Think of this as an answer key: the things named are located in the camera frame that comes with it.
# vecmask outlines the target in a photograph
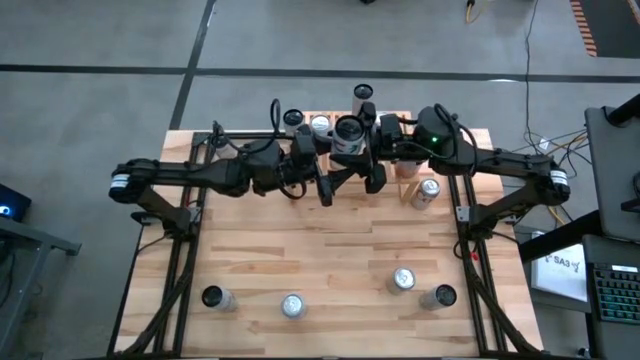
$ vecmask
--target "white label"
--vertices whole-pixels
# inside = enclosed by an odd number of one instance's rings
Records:
[[[129,174],[116,175],[111,179],[111,187],[127,187],[129,183]]]
[[[633,266],[611,265],[611,268],[615,271],[638,272],[638,268]]]
[[[564,171],[551,170],[549,172],[549,176],[551,177],[551,181],[554,184],[562,184],[569,186],[569,182],[567,181],[567,173]]]
[[[549,140],[547,140],[545,138],[540,139],[540,145],[538,145],[538,146],[542,150],[547,150],[547,148],[549,147]]]

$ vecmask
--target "wood plank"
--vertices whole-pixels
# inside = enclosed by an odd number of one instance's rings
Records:
[[[341,115],[323,113],[332,121]],[[481,147],[491,148],[487,130],[473,133]],[[192,131],[168,132],[161,159],[186,160],[191,136]],[[392,166],[387,175],[389,184],[375,195],[364,193],[362,179],[351,179],[330,208],[320,205],[313,187],[299,201],[276,192],[233,199],[209,191],[183,355],[477,355],[462,263],[452,253],[457,233],[447,179],[423,164],[416,179],[435,177],[442,193],[427,210],[417,211],[400,203],[408,181],[397,180]],[[477,174],[474,186],[482,202],[503,194],[498,176]],[[462,183],[459,187],[464,198]],[[179,188],[157,190],[174,203],[179,200]],[[496,230],[513,235],[504,225]],[[159,227],[149,227],[141,244],[161,234]],[[157,310],[170,247],[169,240],[162,241],[138,257],[116,350],[130,345]],[[495,237],[487,248],[500,305],[522,334],[541,347],[516,244]],[[395,296],[385,282],[399,266],[411,268],[417,282],[412,291]],[[438,311],[420,309],[419,296],[442,283],[454,286],[458,302]],[[233,292],[236,312],[217,313],[202,304],[201,292],[212,284]],[[280,312],[280,302],[291,292],[307,305],[307,315],[298,321]],[[175,324],[175,313],[174,308],[170,324]],[[483,318],[488,341],[495,344],[484,304]],[[169,326],[168,344],[172,337]]]

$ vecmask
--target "silver can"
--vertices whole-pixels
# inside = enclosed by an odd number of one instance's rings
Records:
[[[300,295],[289,294],[282,300],[282,313],[289,319],[301,319],[307,312],[304,300]]]
[[[456,303],[458,294],[450,285],[440,285],[420,296],[420,307],[426,310],[437,310]]]
[[[316,115],[311,118],[311,131],[317,141],[331,143],[331,136],[329,136],[331,121],[325,115]]]
[[[394,295],[413,289],[416,285],[416,275],[408,268],[397,268],[387,281],[387,289]]]
[[[282,120],[287,136],[293,136],[296,130],[304,123],[304,115],[298,109],[291,109],[284,113]]]
[[[368,101],[373,96],[373,88],[367,84],[360,84],[353,89],[353,104],[351,114],[358,116],[362,103]]]
[[[219,286],[209,286],[202,292],[202,303],[209,308],[222,312],[232,312],[238,308],[233,294]]]
[[[336,121],[331,138],[331,154],[358,155],[364,142],[364,124],[355,116],[343,116]],[[331,161],[331,169],[340,170],[344,166]]]
[[[218,138],[214,146],[216,147],[218,159],[233,159],[238,155],[236,149],[229,145],[229,139],[226,136]]]
[[[411,198],[411,206],[418,210],[424,210],[433,199],[438,197],[438,194],[440,194],[440,184],[435,179],[424,179]]]

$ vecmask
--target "can lid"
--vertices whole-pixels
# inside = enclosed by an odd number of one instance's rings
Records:
[[[364,135],[364,127],[360,119],[347,115],[338,119],[335,132],[344,141],[356,141]]]
[[[202,303],[207,307],[216,307],[222,301],[222,289],[219,286],[209,286],[202,292]]]
[[[360,84],[353,89],[353,95],[361,100],[370,99],[373,96],[373,88],[367,84]]]
[[[440,193],[440,184],[434,179],[426,179],[420,184],[420,190],[425,194],[438,195]]]
[[[303,306],[304,302],[302,298],[295,294],[287,295],[284,300],[282,300],[282,312],[286,316],[300,315]]]
[[[455,304],[458,299],[456,290],[449,285],[440,285],[436,289],[436,300],[444,306],[451,306]]]
[[[393,281],[399,288],[409,290],[416,284],[416,276],[407,268],[398,268],[393,272]]]
[[[331,122],[329,122],[328,117],[324,115],[317,115],[311,119],[311,127],[313,130],[325,131],[331,127]]]
[[[283,120],[286,125],[296,126],[302,124],[304,115],[302,115],[302,112],[298,109],[291,109],[284,113]]]

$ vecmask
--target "wooden board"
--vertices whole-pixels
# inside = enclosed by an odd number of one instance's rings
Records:
[[[491,147],[487,130],[473,133],[481,147]],[[192,131],[168,132],[161,160],[186,160],[191,136]],[[427,210],[417,211],[400,204],[400,184],[391,168],[390,183],[379,194],[365,194],[362,180],[352,179],[329,208],[320,205],[313,186],[298,201],[279,192],[234,199],[209,191],[183,356],[477,355],[462,262],[452,254],[457,234],[447,179],[423,166],[420,176],[435,178],[442,193]],[[478,174],[474,185],[480,203],[503,195],[498,176]],[[181,189],[156,188],[177,204]],[[513,235],[504,225],[497,230]],[[145,229],[141,246],[160,235],[159,227]],[[487,246],[500,305],[527,340],[541,348],[516,244],[496,237]],[[160,242],[138,256],[116,350],[129,346],[158,309],[170,248],[170,241]],[[384,283],[398,266],[411,268],[417,284],[394,296]],[[420,294],[443,283],[456,289],[457,303],[421,310]],[[233,292],[237,312],[217,313],[201,303],[202,290],[213,284]],[[291,292],[307,303],[302,320],[288,320],[280,312],[282,298]],[[169,345],[175,313],[174,308]]]

